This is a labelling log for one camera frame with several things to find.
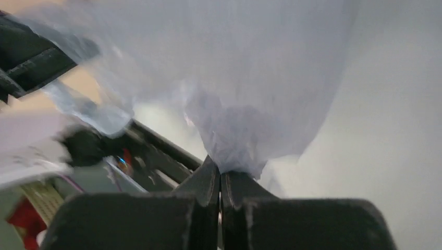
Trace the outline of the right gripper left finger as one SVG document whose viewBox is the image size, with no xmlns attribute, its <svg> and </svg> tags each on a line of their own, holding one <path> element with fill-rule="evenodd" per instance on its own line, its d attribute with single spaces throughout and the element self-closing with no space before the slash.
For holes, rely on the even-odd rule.
<svg viewBox="0 0 442 250">
<path fill-rule="evenodd" d="M 77 195 L 56 213 L 41 249 L 217 249 L 219 181 L 207 157 L 171 192 Z"/>
</svg>

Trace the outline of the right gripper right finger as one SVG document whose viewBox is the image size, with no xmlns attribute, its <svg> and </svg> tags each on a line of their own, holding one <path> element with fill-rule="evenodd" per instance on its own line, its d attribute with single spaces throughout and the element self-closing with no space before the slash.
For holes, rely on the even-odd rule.
<svg viewBox="0 0 442 250">
<path fill-rule="evenodd" d="M 359 198 L 279 198 L 245 173 L 220 177 L 225 249 L 396 249 L 377 207 Z"/>
</svg>

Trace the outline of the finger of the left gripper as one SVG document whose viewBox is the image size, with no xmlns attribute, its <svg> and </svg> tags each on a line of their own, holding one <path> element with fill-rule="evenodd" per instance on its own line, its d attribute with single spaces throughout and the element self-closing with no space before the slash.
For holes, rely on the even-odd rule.
<svg viewBox="0 0 442 250">
<path fill-rule="evenodd" d="M 52 42 L 1 11 L 1 102 L 39 90 L 75 66 Z"/>
</svg>

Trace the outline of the blue plastic trash bag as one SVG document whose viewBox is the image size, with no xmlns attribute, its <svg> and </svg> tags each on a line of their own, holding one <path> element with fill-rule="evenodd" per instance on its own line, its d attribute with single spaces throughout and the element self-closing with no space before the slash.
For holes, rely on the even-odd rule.
<svg viewBox="0 0 442 250">
<path fill-rule="evenodd" d="M 341 81 L 359 1 L 66 1 L 13 15 L 96 79 L 100 105 L 60 84 L 66 113 L 116 135 L 142 103 L 196 127 L 221 173 L 259 178 L 303 154 Z"/>
</svg>

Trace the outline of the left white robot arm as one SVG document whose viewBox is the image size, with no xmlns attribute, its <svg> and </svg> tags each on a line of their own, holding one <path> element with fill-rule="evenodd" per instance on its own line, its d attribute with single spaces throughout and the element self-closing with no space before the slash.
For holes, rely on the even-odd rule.
<svg viewBox="0 0 442 250">
<path fill-rule="evenodd" d="M 76 66 L 55 44 L 1 12 L 1 102 L 6 104 L 9 97 L 19 99 L 49 86 Z M 2 135 L 1 144 L 18 146 L 11 149 L 7 167 L 19 182 L 39 174 L 67 174 L 72 167 L 93 166 L 105 157 L 101 136 L 86 128 L 30 145 L 25 145 L 24 133 L 12 139 Z"/>
</svg>

